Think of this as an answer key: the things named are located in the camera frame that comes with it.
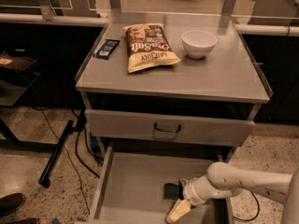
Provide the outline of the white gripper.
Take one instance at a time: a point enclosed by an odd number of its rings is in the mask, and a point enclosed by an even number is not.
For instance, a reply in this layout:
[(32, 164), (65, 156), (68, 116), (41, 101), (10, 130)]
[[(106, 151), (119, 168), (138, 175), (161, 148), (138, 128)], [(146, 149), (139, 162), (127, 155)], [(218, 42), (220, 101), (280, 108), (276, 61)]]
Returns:
[(242, 189), (238, 186), (227, 186), (223, 183), (209, 180), (207, 175), (192, 179), (181, 178), (179, 184), (182, 186), (184, 200), (178, 199), (166, 216), (168, 223), (175, 223), (192, 209), (192, 206), (207, 203), (213, 199), (226, 199), (239, 195)]

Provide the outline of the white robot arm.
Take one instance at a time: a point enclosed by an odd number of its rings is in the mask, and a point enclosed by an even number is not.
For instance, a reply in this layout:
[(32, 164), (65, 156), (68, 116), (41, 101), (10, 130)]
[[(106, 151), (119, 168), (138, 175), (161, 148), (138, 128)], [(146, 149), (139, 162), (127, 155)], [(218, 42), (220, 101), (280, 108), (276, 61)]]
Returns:
[(193, 207), (212, 199), (225, 199), (248, 190), (284, 205), (281, 224), (299, 224), (299, 170), (292, 175), (235, 168), (213, 162), (206, 174), (182, 181), (183, 199), (177, 199), (166, 216), (176, 223)]

